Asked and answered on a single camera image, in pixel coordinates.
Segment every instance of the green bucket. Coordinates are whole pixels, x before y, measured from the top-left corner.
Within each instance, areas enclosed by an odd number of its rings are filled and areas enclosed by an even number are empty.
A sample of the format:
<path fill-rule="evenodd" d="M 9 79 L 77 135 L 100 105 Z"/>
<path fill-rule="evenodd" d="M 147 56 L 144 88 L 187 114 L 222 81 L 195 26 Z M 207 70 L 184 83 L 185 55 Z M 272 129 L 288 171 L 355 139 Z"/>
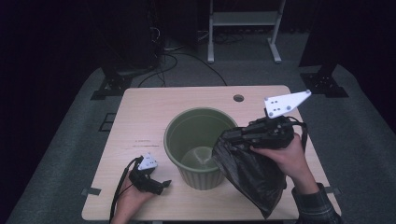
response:
<path fill-rule="evenodd" d="M 212 160 L 212 148 L 223 131 L 236 127 L 222 111 L 208 107 L 186 110 L 172 119 L 163 138 L 166 154 L 194 189 L 213 189 L 224 179 Z"/>

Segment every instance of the plastic bag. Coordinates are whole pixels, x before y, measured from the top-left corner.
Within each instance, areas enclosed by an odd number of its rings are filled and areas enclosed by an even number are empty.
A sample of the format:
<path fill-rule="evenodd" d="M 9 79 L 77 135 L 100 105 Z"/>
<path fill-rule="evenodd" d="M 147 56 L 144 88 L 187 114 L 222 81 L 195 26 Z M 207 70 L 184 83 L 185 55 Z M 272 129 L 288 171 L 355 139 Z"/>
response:
<path fill-rule="evenodd" d="M 286 176 L 271 159 L 240 144 L 232 146 L 222 136 L 212 151 L 212 159 L 224 176 L 268 218 L 286 188 Z"/>

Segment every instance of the round hole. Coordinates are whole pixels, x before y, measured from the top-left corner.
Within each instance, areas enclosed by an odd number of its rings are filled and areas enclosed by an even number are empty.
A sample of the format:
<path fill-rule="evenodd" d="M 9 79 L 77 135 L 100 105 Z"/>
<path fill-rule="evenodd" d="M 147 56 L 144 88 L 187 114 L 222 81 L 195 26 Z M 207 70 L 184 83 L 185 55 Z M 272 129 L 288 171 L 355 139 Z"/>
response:
<path fill-rule="evenodd" d="M 243 96 L 243 95 L 240 95 L 240 94 L 236 94 L 236 95 L 233 97 L 233 99 L 234 99 L 236 102 L 242 102 L 242 101 L 245 100 L 244 96 Z"/>

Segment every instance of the gray carpet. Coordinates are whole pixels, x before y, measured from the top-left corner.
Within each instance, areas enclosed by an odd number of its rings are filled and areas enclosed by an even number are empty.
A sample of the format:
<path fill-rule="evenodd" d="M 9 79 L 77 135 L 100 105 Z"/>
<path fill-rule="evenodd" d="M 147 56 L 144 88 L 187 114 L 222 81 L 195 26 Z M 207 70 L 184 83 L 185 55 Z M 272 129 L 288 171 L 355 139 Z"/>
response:
<path fill-rule="evenodd" d="M 244 35 L 231 45 L 215 45 L 211 65 L 230 86 L 286 85 L 292 92 L 306 89 L 299 68 L 307 34 L 279 34 L 276 41 L 282 64 L 274 64 L 262 35 Z M 177 47 L 175 41 L 167 47 Z M 184 48 L 206 60 L 206 45 Z M 221 78 L 204 63 L 186 54 L 173 54 L 177 65 L 164 73 L 163 82 L 153 76 L 141 87 L 223 86 Z M 174 59 L 162 56 L 162 69 Z M 150 74 L 134 79 L 137 87 Z M 349 98 L 312 95 L 300 107 L 325 173 L 334 188 L 346 223 L 396 223 L 396 136 L 361 91 L 357 80 L 342 66 L 333 73 Z M 104 79 L 100 68 L 87 79 L 35 171 L 7 223 L 106 223 L 81 217 L 108 133 L 98 132 L 107 113 L 116 113 L 120 96 L 91 101 Z"/>

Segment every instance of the dark background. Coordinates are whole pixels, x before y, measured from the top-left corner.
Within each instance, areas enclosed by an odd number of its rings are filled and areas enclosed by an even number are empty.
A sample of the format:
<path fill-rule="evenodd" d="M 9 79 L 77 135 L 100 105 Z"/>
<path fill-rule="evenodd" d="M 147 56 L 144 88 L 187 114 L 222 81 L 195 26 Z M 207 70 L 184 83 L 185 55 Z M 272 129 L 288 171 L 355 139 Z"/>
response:
<path fill-rule="evenodd" d="M 166 1 L 160 2 L 156 4 L 156 19 L 162 22 L 163 31 L 172 35 L 171 30 L 165 29 L 165 21 L 170 22 L 169 14 L 161 10 L 166 8 L 162 6 Z M 208 1 L 191 0 L 197 7 L 188 7 L 182 2 L 187 1 L 169 0 L 169 4 L 181 4 L 179 8 L 191 11 L 184 15 L 190 15 L 192 31 L 205 29 Z M 278 1 L 269 1 L 268 5 L 255 0 L 216 2 L 218 10 L 251 10 L 258 6 L 262 9 L 272 7 Z M 118 3 L 123 4 L 124 9 L 128 7 L 125 1 Z M 98 58 L 97 52 L 102 52 L 111 41 L 104 42 L 103 33 L 98 32 L 92 22 L 86 1 L 2 1 L 0 4 L 0 222 L 4 222 L 83 82 L 104 63 L 114 63 L 117 56 L 107 49 L 105 54 L 100 54 L 103 57 Z M 281 31 L 311 32 L 301 66 L 322 64 L 335 58 L 356 77 L 395 132 L 396 23 L 391 9 L 386 1 L 289 0 Z M 110 40 L 120 36 L 122 34 L 114 35 Z M 145 49 L 155 50 L 149 45 Z M 128 58 L 121 49 L 118 52 Z"/>

